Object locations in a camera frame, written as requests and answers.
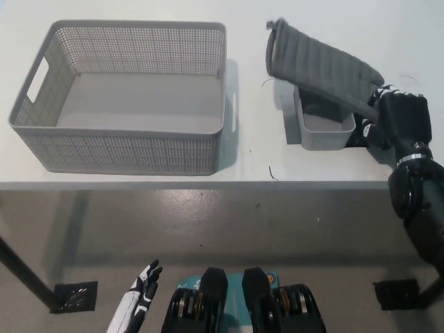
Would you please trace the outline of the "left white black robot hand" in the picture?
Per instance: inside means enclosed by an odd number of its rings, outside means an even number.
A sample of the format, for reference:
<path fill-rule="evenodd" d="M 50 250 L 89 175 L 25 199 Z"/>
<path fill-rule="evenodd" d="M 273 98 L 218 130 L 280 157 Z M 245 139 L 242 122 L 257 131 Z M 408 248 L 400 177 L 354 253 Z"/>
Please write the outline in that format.
<path fill-rule="evenodd" d="M 136 277 L 123 295 L 107 333 L 139 332 L 157 291 L 161 272 L 159 260 L 155 259 Z"/>

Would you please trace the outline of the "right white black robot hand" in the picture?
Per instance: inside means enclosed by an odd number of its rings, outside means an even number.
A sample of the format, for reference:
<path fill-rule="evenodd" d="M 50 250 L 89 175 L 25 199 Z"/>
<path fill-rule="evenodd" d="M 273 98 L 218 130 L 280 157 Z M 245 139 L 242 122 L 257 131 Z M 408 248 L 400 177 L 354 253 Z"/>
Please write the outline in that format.
<path fill-rule="evenodd" d="M 361 120 L 358 133 L 367 144 L 383 151 L 393 149 L 397 165 L 418 158 L 433 158 L 429 147 L 432 125 L 423 95 L 385 85 L 372 93 L 368 105 L 377 111 L 377 120 Z"/>

